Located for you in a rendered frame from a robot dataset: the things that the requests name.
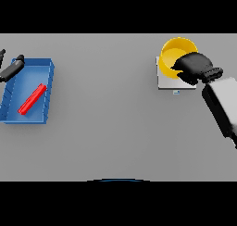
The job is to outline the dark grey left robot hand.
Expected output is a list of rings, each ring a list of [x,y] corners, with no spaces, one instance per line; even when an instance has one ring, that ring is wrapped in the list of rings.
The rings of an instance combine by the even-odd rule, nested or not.
[[[0,68],[3,62],[5,49],[0,51]],[[10,64],[6,69],[0,72],[0,82],[8,82],[11,78],[17,75],[24,68],[24,55],[19,55],[16,60]]]

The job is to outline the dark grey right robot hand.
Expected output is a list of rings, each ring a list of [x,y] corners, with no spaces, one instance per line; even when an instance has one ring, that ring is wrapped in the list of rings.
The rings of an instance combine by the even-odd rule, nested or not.
[[[177,76],[191,85],[196,85],[198,81],[212,82],[223,74],[223,69],[214,68],[207,56],[195,52],[179,57],[171,69],[176,70]]]

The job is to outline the yellow bowl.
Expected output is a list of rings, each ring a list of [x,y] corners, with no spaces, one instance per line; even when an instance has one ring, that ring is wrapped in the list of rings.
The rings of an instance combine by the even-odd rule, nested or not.
[[[198,52],[198,49],[193,41],[184,37],[174,37],[169,39],[162,47],[158,67],[162,74],[173,80],[179,77],[177,74],[180,70],[172,69],[176,60],[186,54]]]

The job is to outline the pale square measuring scale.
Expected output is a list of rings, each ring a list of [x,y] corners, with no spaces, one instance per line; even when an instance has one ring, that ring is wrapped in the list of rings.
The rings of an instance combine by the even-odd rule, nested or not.
[[[159,57],[156,57],[157,89],[171,90],[173,94],[180,94],[183,90],[195,90],[196,86],[188,84],[181,79],[172,79],[164,75],[159,68]]]

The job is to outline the red beaker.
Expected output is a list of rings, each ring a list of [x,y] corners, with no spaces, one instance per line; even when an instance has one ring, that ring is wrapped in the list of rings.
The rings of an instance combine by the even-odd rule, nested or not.
[[[18,113],[20,115],[26,115],[45,91],[46,86],[40,83],[37,88],[31,93],[31,95],[25,100],[25,102],[20,106]]]

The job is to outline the blue tray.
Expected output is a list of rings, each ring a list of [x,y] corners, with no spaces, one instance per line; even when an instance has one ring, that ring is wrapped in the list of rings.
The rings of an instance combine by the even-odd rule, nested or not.
[[[5,84],[0,103],[0,122],[45,124],[48,119],[54,69],[51,58],[26,58],[24,69]],[[20,106],[40,83],[46,86],[46,91],[25,115],[20,115],[18,113]]]

